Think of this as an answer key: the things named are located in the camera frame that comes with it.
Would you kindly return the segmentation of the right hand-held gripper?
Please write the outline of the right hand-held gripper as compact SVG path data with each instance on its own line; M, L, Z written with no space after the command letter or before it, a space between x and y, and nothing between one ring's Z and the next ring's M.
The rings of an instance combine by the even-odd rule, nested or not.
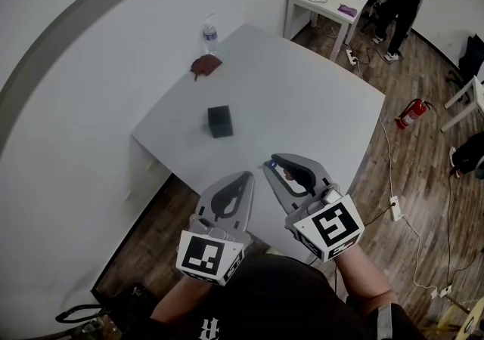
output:
M287 180L306 191L296 193L271 166L264 166L264 175L283 210L289 214L285 227L316 258L327 262L359 242L364 223L351 196L342 195L330 184L330 175L313 159L292 153L275 153L271 161L280 166Z

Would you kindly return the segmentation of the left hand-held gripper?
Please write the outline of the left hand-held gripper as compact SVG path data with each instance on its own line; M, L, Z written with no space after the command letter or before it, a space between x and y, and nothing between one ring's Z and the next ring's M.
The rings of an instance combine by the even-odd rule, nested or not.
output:
M181 232L176 269L196 280L226 285L253 242L247 233L253 196L254 177L248 171L227 175L206 188L200 207L215 218L228 219L192 215L189 228Z

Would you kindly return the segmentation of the small black box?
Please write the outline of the small black box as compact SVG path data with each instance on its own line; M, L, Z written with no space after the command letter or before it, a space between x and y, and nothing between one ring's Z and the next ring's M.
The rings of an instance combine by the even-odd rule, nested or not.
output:
M209 129L214 138L234 135L229 105L207 109Z

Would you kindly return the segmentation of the person's left forearm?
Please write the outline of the person's left forearm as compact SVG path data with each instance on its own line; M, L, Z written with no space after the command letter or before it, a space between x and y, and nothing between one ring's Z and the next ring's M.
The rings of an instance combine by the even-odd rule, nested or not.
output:
M175 324L200 305L213 287L211 283L183 276L157 304L150 318L166 325Z

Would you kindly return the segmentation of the person's right forearm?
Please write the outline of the person's right forearm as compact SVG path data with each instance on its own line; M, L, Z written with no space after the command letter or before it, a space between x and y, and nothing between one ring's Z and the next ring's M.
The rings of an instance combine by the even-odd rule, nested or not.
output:
M359 244L335 258L349 297L363 316L386 304L397 304L386 274L365 254Z

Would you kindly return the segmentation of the person's black shirt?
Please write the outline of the person's black shirt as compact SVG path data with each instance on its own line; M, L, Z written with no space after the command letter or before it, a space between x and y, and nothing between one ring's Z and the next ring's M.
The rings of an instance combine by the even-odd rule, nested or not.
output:
M149 317L134 340L426 340L405 310L386 304L363 316L319 270L292 258L245 258L226 286L181 321Z

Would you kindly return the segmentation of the red fire extinguisher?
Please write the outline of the red fire extinguisher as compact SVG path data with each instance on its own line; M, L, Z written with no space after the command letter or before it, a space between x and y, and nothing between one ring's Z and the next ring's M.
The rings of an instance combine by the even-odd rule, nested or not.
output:
M434 106L427 100L420 98L413 99L403 112L395 118L397 128L403 130L416 122L427 111L431 111Z

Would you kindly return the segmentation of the reddish brown cloth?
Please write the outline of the reddish brown cloth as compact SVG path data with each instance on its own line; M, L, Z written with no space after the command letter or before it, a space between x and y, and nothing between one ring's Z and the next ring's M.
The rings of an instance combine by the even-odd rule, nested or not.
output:
M191 72L194 74L194 80L198 76L209 76L214 70L222 65L222 61L212 54L205 54L197 58L191 65Z

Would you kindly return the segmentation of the clear plastic water bottle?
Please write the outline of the clear plastic water bottle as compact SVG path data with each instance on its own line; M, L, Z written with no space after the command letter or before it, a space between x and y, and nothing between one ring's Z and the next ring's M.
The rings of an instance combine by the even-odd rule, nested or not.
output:
M203 39L209 54L215 55L219 52L219 38L214 24L214 14L207 16L204 21Z

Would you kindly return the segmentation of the black bag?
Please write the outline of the black bag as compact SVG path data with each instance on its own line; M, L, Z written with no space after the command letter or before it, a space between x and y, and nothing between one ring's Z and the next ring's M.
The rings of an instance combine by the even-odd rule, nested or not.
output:
M484 41L475 34L469 36L464 55L458 61L458 70L450 70L445 80L462 88L474 76L477 76L484 63Z

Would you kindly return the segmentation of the light wooden stool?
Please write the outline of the light wooden stool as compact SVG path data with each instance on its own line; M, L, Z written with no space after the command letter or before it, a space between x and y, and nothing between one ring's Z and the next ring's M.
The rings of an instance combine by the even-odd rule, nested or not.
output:
M468 340L473 332L478 329L482 315L484 314L484 297L479 298L472 308L466 308L464 305L450 295L445 296L451 302L450 308L442 315L437 324L437 332L451 333L454 340ZM461 311L465 314L462 324L451 323L451 316Z

